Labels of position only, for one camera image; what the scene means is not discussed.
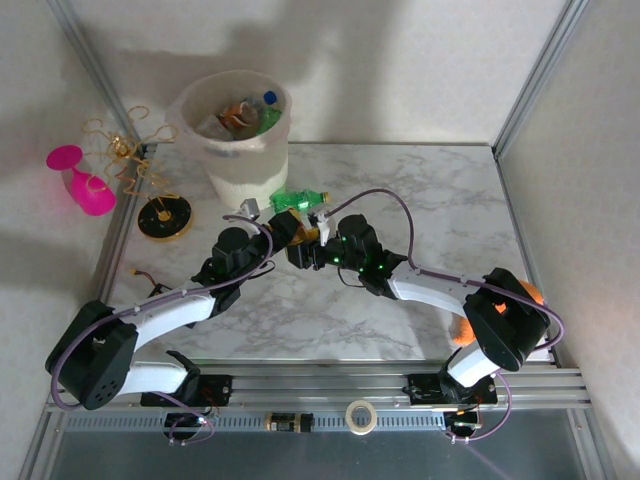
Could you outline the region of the red label tea bottle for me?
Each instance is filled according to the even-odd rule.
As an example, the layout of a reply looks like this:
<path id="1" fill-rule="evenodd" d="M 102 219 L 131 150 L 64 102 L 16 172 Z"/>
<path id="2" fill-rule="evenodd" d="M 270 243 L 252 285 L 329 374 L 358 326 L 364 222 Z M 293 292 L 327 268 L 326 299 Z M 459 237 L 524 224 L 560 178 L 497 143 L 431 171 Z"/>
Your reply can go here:
<path id="1" fill-rule="evenodd" d="M 312 242 L 317 240 L 319 236 L 320 232 L 317 226 L 307 227 L 303 223 L 299 223 L 290 244 L 298 245 L 301 243 Z"/>

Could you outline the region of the green bottle yellow cap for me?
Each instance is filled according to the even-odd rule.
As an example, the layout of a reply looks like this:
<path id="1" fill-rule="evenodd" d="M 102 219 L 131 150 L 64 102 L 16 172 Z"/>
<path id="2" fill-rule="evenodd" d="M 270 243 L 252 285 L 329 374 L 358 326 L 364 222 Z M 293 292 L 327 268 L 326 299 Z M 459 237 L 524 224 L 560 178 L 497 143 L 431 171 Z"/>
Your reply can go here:
<path id="1" fill-rule="evenodd" d="M 328 192 L 315 192 L 312 190 L 274 193 L 270 197 L 270 202 L 275 213 L 281 213 L 289 209 L 304 212 L 317 205 L 328 203 L 329 201 L 330 194 Z"/>
<path id="2" fill-rule="evenodd" d="M 282 111 L 272 106 L 267 106 L 261 116 L 256 135 L 262 135 L 276 125 L 282 116 Z"/>

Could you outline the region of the orange plush toy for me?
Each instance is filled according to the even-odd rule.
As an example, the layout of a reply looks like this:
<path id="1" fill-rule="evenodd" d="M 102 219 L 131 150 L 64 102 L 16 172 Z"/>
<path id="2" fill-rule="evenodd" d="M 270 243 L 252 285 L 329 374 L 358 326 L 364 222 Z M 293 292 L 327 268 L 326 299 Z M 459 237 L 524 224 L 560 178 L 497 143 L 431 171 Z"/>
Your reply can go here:
<path id="1" fill-rule="evenodd" d="M 521 285 L 531 298 L 539 305 L 544 305 L 544 297 L 541 291 L 533 284 L 525 280 L 520 280 Z M 454 343 L 458 346 L 467 346 L 476 339 L 469 320 L 465 317 L 458 317 L 458 333 L 454 337 Z"/>

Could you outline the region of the pink plastic goblet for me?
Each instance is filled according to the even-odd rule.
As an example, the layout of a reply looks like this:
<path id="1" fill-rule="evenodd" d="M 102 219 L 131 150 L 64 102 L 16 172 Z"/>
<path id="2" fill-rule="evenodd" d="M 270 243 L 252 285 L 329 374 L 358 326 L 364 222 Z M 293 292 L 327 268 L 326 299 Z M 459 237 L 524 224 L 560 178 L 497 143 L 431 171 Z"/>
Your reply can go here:
<path id="1" fill-rule="evenodd" d="M 117 204 L 116 195 L 100 177 L 78 168 L 83 157 L 79 146 L 63 145 L 47 155 L 46 165 L 54 171 L 71 172 L 70 195 L 85 214 L 102 216 L 110 213 Z"/>

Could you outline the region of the white tape roll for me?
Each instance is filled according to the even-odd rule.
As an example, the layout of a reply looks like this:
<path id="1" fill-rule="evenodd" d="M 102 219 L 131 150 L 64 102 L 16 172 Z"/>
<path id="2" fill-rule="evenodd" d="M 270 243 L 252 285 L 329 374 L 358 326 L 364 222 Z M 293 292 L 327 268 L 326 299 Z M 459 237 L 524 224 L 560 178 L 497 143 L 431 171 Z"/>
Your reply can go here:
<path id="1" fill-rule="evenodd" d="M 355 419 L 355 413 L 363 410 L 366 413 L 367 421 L 363 425 L 359 425 Z M 358 436 L 365 436 L 371 433 L 377 426 L 378 415 L 374 406 L 364 400 L 354 400 L 345 411 L 345 423 L 348 430 Z"/>

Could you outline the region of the black gold cylinder device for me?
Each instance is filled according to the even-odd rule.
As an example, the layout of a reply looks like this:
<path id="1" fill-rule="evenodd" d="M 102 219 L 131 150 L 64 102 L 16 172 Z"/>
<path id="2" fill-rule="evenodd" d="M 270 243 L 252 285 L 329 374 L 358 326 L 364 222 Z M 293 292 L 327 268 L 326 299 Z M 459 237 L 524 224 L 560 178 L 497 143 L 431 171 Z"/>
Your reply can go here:
<path id="1" fill-rule="evenodd" d="M 265 428 L 270 432 L 311 433 L 314 424 L 312 413 L 270 412 L 265 417 Z"/>

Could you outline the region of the small black circuit board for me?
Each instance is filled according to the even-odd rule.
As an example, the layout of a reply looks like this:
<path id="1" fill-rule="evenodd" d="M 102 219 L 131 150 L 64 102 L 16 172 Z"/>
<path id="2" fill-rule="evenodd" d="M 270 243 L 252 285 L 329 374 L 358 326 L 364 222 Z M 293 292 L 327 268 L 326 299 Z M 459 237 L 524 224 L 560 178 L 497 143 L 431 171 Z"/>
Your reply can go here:
<path id="1" fill-rule="evenodd" d="M 169 430 L 187 429 L 196 431 L 205 426 L 205 418 L 186 412 L 168 413 L 164 420 L 164 428 Z"/>
<path id="2" fill-rule="evenodd" d="M 447 412 L 444 420 L 446 429 L 457 436 L 471 437 L 482 428 L 480 413 L 475 410 Z"/>

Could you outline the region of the aluminium rail frame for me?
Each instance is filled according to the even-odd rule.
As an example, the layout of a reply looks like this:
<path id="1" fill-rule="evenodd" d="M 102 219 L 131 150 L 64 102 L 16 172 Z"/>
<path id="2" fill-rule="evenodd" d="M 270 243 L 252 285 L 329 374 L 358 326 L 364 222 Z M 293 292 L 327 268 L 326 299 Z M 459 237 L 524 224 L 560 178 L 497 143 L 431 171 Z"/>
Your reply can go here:
<path id="1" fill-rule="evenodd" d="M 340 411 L 354 400 L 364 399 L 378 410 L 423 409 L 572 409 L 588 408 L 590 395 L 577 368 L 559 368 L 534 362 L 518 372 L 492 374 L 498 402 L 495 405 L 412 405 L 402 392 L 410 374 L 437 373 L 428 361 L 294 362 L 211 361 L 197 362 L 200 374 L 231 375 L 232 393 L 227 408 L 264 411 Z M 138 406 L 164 406 L 152 394 L 116 397 L 103 407 L 131 401 Z"/>

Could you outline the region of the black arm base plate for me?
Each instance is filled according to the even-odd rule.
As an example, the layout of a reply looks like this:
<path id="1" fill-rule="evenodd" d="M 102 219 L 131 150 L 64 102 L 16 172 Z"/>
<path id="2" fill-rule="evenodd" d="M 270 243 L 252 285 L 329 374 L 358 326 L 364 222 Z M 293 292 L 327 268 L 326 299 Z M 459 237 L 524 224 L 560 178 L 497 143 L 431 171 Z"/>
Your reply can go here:
<path id="1" fill-rule="evenodd" d="M 496 386 L 490 376 L 464 387 L 448 374 L 410 374 L 402 388 L 412 405 L 495 405 Z"/>
<path id="2" fill-rule="evenodd" d="M 225 407 L 232 393 L 231 375 L 189 374 L 170 396 L 190 407 Z"/>

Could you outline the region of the aluminium corner post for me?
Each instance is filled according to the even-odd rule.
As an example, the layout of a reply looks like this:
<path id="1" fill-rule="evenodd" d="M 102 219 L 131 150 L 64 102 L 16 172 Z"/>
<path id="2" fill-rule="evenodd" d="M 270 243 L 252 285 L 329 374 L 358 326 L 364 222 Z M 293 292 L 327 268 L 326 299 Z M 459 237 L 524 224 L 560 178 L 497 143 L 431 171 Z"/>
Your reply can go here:
<path id="1" fill-rule="evenodd" d="M 540 53 L 512 106 L 494 143 L 492 153 L 499 162 L 515 140 L 533 108 L 538 95 L 549 80 L 573 31 L 591 0 L 565 0 Z"/>
<path id="2" fill-rule="evenodd" d="M 117 126 L 122 131 L 130 129 L 133 139 L 140 143 L 138 151 L 145 154 L 147 143 L 142 141 L 135 129 L 130 126 L 124 105 L 99 60 L 71 0 L 45 0 L 45 2 L 83 65 L 97 93 L 114 117 Z"/>

